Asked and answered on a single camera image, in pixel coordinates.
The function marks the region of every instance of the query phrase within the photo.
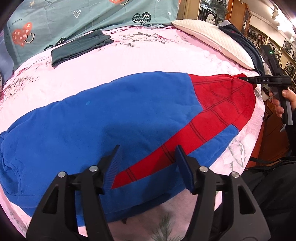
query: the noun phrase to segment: red heart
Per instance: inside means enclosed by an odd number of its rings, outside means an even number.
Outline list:
[[[25,45],[25,40],[28,38],[32,30],[32,23],[26,23],[22,29],[16,29],[12,32],[12,40],[15,44],[22,47]]]

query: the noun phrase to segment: folded dark green cloth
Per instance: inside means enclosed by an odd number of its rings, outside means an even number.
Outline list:
[[[66,43],[52,50],[52,67],[56,67],[69,59],[76,58],[93,49],[113,43],[113,40],[110,38],[110,35],[103,34],[99,29]]]

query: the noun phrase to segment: pink bed sheet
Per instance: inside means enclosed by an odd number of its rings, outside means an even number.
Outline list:
[[[66,61],[55,69],[51,66],[52,49],[22,64],[6,83],[0,97],[0,132],[35,108],[129,74],[164,71],[203,76],[258,75],[174,27],[125,27],[104,33],[111,35],[113,44]],[[216,173],[242,173],[251,156],[264,114],[260,87],[254,94],[256,106],[252,118],[210,167]],[[128,218],[126,223],[109,223],[112,235],[115,240],[167,241],[165,236],[169,234],[171,241],[179,241],[188,228],[196,198],[184,190],[158,207]],[[220,203],[221,193],[218,193],[216,207]],[[0,204],[15,227],[25,235],[31,218],[7,200],[1,186]],[[80,227],[79,232],[86,235],[85,227]]]

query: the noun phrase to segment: black sleeve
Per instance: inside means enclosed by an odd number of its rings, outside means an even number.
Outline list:
[[[292,114],[293,125],[286,125],[286,132],[288,135],[290,149],[292,150],[292,156],[296,156],[296,111]]]

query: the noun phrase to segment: blue and red garment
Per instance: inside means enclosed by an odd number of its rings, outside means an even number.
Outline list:
[[[3,190],[32,216],[58,172],[79,173],[118,144],[122,162],[101,196],[108,222],[153,208],[185,188],[177,145],[209,167],[251,118],[254,89],[238,77],[133,74],[35,109],[0,134]]]

